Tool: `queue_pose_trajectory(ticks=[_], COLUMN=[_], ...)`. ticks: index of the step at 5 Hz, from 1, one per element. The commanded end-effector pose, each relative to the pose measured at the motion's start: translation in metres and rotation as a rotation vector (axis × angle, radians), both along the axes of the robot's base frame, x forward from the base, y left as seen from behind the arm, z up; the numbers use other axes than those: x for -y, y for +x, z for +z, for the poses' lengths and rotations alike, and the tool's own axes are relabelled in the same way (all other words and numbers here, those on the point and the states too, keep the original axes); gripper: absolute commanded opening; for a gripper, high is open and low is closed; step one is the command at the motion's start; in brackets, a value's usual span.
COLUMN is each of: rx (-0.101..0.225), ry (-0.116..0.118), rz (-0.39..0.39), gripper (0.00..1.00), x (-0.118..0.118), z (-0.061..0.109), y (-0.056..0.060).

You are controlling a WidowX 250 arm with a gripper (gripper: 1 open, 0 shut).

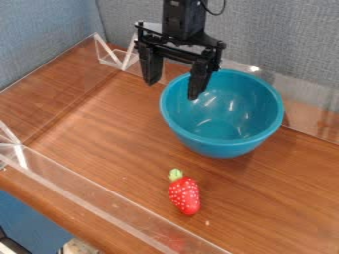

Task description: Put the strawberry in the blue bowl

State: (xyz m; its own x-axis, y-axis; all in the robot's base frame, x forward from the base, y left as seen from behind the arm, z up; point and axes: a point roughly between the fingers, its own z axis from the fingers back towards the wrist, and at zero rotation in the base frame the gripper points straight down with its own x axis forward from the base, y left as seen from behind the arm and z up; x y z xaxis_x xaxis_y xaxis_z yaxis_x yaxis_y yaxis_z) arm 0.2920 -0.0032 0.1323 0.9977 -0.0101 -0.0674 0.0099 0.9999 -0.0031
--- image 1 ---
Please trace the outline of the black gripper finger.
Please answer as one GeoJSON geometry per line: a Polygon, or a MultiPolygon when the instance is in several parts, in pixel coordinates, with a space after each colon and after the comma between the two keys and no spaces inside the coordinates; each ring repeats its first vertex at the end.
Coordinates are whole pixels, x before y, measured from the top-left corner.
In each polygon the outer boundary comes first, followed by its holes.
{"type": "Polygon", "coordinates": [[[197,100],[206,91],[211,79],[213,70],[207,59],[198,59],[191,69],[191,79],[189,85],[189,99],[197,100]]]}
{"type": "Polygon", "coordinates": [[[151,86],[162,77],[163,56],[157,47],[143,42],[138,43],[138,51],[143,80],[151,86]]]}

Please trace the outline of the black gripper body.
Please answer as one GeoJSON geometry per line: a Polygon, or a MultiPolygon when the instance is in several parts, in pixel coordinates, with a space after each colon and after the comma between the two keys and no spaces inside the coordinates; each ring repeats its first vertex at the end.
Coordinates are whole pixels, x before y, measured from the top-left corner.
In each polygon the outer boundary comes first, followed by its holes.
{"type": "Polygon", "coordinates": [[[143,42],[158,48],[163,59],[169,58],[191,64],[202,54],[185,50],[183,47],[203,47],[211,57],[213,71],[221,69],[222,53],[227,44],[211,37],[205,31],[195,33],[189,39],[182,39],[179,36],[170,36],[165,33],[161,23],[139,21],[135,23],[135,28],[138,30],[137,49],[138,43],[143,42]]]}

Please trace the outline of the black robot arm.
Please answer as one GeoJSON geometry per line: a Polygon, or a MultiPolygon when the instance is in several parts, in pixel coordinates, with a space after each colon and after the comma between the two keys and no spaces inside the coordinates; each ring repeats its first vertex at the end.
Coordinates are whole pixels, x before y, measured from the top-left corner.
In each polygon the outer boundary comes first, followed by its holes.
{"type": "Polygon", "coordinates": [[[213,73],[221,69],[227,44],[206,33],[207,14],[222,15],[209,9],[209,0],[163,0],[162,22],[138,21],[135,48],[143,80],[154,85],[162,77],[163,59],[190,64],[189,99],[206,91],[213,73]]]}

